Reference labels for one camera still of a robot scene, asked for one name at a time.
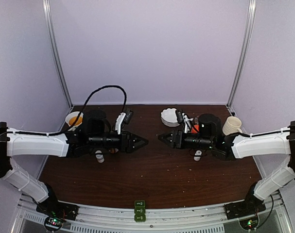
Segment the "green weekly pill organizer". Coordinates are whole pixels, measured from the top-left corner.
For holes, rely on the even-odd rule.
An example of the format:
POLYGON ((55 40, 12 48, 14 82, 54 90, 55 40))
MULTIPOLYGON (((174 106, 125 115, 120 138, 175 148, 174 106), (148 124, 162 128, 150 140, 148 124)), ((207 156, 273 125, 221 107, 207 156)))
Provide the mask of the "green weekly pill organizer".
POLYGON ((134 220, 135 222, 146 221, 146 202, 145 200, 136 200, 134 202, 134 220))

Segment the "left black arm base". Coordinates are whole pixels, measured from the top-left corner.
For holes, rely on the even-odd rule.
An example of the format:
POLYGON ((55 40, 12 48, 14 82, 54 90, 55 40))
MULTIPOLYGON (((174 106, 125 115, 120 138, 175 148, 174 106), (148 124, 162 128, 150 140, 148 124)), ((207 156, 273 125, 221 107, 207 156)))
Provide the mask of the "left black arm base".
POLYGON ((37 205, 36 211, 47 215, 44 220, 44 227, 48 232, 54 233, 63 227, 66 220, 75 220, 79 207, 75 204, 60 202, 49 184, 48 198, 43 202, 33 202, 37 205))

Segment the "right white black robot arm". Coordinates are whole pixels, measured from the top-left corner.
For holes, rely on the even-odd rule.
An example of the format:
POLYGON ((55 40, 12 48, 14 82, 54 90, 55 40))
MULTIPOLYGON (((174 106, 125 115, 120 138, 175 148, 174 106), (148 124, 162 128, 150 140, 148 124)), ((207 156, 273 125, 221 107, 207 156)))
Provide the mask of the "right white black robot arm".
POLYGON ((284 162, 270 176, 250 187, 241 203, 244 214, 253 213, 273 192, 295 179, 295 121, 276 131, 228 135, 221 131, 221 121, 213 114, 200 115, 198 123, 199 129, 195 133, 174 130, 158 138, 171 148, 209 150, 213 156, 226 161, 258 155, 286 155, 284 162))

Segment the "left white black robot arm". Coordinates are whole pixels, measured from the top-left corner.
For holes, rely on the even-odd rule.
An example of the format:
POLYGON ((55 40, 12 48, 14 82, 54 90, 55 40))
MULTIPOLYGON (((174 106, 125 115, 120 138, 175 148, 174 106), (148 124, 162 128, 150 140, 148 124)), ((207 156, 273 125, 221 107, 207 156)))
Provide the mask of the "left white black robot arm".
POLYGON ((148 140, 122 129, 132 114, 132 111, 121 112, 112 129, 105 112, 78 112, 71 118, 69 129, 57 133, 18 131, 8 128, 6 122, 0 122, 0 179, 28 194, 45 214, 56 216, 66 210, 64 204, 58 201, 48 184, 32 177, 13 157, 50 155, 76 158, 89 152, 99 155, 100 150, 133 153, 148 145, 148 140))

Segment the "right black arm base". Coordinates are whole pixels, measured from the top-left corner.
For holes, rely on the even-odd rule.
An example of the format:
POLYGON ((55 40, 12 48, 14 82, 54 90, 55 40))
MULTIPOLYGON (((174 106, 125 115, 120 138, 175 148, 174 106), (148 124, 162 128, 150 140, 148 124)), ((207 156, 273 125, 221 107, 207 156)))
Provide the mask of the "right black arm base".
POLYGON ((228 220, 236 219, 243 230, 252 231, 260 225, 259 213, 265 211, 266 206, 262 201, 242 200, 226 204, 224 209, 228 220))

